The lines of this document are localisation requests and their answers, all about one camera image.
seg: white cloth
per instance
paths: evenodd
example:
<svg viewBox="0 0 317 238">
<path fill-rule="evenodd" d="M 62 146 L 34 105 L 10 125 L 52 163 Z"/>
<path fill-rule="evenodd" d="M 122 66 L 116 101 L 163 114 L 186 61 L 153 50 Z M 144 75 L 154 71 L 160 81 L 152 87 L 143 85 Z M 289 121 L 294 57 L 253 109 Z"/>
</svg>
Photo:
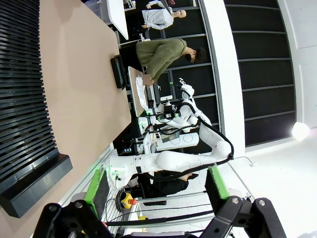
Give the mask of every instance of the white cloth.
<svg viewBox="0 0 317 238">
<path fill-rule="evenodd" d="M 173 24 L 174 18 L 171 16 L 171 14 L 169 14 L 168 10 L 166 10 L 164 5 L 160 1 L 151 1 L 149 2 L 149 4 L 157 4 L 163 8 L 142 11 L 144 22 L 148 25 L 149 28 L 161 30 Z"/>
<path fill-rule="evenodd" d="M 139 97 L 140 104 L 141 104 L 142 108 L 147 110 L 147 109 L 149 109 L 149 107 L 147 105 L 147 100 L 146 100 L 146 96 L 145 96 L 145 93 L 144 93 L 145 85 L 143 85 L 142 77 L 137 76 L 135 78 L 135 80 L 136 80 L 137 92 L 138 92 L 138 97 Z"/>
</svg>

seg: paper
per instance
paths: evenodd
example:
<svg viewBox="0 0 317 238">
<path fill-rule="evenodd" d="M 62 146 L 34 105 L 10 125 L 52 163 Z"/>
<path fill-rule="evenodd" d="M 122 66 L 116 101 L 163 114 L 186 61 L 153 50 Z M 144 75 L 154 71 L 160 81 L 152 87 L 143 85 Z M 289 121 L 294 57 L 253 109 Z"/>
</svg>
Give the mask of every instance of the paper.
<svg viewBox="0 0 317 238">
<path fill-rule="evenodd" d="M 150 85 L 151 84 L 151 75 L 143 74 L 142 80 L 143 80 L 143 85 Z"/>
</svg>

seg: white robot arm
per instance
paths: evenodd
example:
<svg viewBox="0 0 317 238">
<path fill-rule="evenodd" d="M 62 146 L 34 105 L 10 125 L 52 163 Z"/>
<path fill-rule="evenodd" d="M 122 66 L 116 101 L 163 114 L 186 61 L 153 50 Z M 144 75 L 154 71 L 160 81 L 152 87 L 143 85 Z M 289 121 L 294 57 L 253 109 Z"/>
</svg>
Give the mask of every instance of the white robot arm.
<svg viewBox="0 0 317 238">
<path fill-rule="evenodd" d="M 152 123 L 167 123 L 176 128 L 186 127 L 186 129 L 188 128 L 190 130 L 194 128 L 199 120 L 201 122 L 199 137 L 211 147 L 211 154 L 205 156 L 163 151 L 160 153 L 137 156 L 111 156 L 106 161 L 106 168 L 113 185 L 117 189 L 127 185 L 134 174 L 153 173 L 159 170 L 185 172 L 187 170 L 193 170 L 195 167 L 210 165 L 219 161 L 223 163 L 223 161 L 233 158 L 233 146 L 230 141 L 219 131 L 214 129 L 210 120 L 196 107 L 194 99 L 192 98 L 194 89 L 182 81 L 181 84 L 179 87 L 182 90 L 184 101 L 177 111 L 172 112 L 175 114 L 170 112 L 166 113 L 163 110 L 166 106 L 168 106 L 169 111 L 171 108 L 173 109 L 168 102 L 163 106 L 159 105 L 159 107 L 155 109 L 156 113 L 161 113 L 164 118 L 160 118 L 159 122 L 157 122 L 157 115 L 153 115 L 151 116 L 151 121 Z"/>
</svg>

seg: white shirt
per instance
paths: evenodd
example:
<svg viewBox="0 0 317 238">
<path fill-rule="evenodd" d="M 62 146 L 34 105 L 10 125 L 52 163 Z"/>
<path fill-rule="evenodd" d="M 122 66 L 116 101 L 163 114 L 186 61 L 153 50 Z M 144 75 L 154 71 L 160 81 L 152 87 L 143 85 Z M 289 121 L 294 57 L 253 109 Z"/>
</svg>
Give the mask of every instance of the white shirt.
<svg viewBox="0 0 317 238">
<path fill-rule="evenodd" d="M 151 27 L 157 30 L 161 30 L 173 24 L 174 18 L 171 16 L 171 14 L 169 14 L 168 10 L 165 9 L 164 5 L 160 1 L 151 1 L 149 2 L 149 4 L 157 4 L 158 6 L 163 8 L 157 10 L 142 11 L 144 22 L 148 25 L 149 28 Z"/>
</svg>

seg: black louvered panel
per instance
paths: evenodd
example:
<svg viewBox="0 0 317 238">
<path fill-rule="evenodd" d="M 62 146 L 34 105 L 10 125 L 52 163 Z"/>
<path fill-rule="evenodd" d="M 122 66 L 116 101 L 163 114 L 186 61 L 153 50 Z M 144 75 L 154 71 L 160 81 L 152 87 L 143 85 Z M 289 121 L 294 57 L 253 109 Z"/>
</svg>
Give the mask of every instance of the black louvered panel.
<svg viewBox="0 0 317 238">
<path fill-rule="evenodd" d="M 39 1 L 0 0 L 0 205 L 21 217 L 72 169 L 45 103 Z"/>
</svg>

